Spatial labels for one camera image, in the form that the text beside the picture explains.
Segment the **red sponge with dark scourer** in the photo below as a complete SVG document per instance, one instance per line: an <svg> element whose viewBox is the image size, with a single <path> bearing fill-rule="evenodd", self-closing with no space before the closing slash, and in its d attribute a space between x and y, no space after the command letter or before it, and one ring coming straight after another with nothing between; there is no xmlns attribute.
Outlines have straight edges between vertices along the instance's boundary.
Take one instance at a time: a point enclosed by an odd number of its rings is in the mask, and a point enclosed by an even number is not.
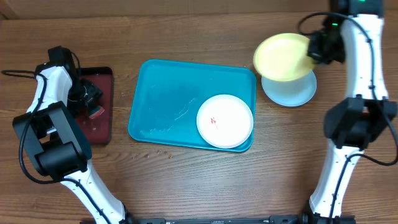
<svg viewBox="0 0 398 224"><path fill-rule="evenodd" d="M88 117L89 119L95 119L100 116L104 112L104 108L99 105L89 106L88 107Z"/></svg>

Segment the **green plate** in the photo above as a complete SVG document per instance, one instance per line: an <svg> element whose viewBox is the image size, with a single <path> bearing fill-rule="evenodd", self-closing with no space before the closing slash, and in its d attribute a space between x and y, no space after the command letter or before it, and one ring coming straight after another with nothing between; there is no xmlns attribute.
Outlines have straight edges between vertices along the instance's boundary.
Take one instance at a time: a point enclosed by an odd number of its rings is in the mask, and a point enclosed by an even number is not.
<svg viewBox="0 0 398 224"><path fill-rule="evenodd" d="M254 68L273 81L298 80L315 68L314 60L307 55L309 42L309 38L294 33L273 35L257 47Z"/></svg>

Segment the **light blue plate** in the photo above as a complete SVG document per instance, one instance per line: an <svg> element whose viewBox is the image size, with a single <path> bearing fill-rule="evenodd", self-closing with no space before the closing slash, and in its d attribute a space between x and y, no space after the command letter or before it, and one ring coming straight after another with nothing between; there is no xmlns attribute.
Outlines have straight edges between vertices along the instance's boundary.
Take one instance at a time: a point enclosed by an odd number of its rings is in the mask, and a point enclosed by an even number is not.
<svg viewBox="0 0 398 224"><path fill-rule="evenodd" d="M270 100L286 107L297 107L308 103L317 90L317 79L313 71L298 80L288 82L277 82L262 77L261 84Z"/></svg>

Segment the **white plate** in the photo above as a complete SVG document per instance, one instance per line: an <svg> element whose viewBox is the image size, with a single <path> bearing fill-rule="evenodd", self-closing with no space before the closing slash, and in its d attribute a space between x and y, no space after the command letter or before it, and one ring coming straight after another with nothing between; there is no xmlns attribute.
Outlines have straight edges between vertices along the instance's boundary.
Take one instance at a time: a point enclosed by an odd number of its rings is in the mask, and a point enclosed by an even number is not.
<svg viewBox="0 0 398 224"><path fill-rule="evenodd" d="M233 95L215 95L207 99L197 113L197 129L210 145L232 149L252 134L254 117L249 106Z"/></svg>

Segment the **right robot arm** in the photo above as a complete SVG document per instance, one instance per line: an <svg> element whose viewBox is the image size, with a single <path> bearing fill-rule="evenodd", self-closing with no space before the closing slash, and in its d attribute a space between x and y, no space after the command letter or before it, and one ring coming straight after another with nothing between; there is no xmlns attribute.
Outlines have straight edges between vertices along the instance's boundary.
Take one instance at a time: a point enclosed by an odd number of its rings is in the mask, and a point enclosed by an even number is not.
<svg viewBox="0 0 398 224"><path fill-rule="evenodd" d="M346 64L343 101L329 109L323 122L328 149L314 193L300 215L280 223L355 223L341 214L343 197L360 158L393 166L365 155L385 128L394 139L397 103L389 100L382 73L381 36L384 4L374 0L330 0L323 28L308 34L307 55L317 64Z"/></svg>

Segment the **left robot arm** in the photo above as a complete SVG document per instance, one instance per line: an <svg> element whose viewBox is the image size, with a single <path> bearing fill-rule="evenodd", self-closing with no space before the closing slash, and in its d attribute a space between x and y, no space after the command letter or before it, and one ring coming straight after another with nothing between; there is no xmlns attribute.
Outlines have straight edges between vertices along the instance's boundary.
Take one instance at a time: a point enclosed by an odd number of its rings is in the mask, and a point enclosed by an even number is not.
<svg viewBox="0 0 398 224"><path fill-rule="evenodd" d="M58 46L34 71L4 75L34 78L37 89L25 114L13 119L19 164L38 184L60 183L93 216L93 223L137 223L105 186L92 162L91 144L111 138L114 78L110 68L82 68L75 53Z"/></svg>

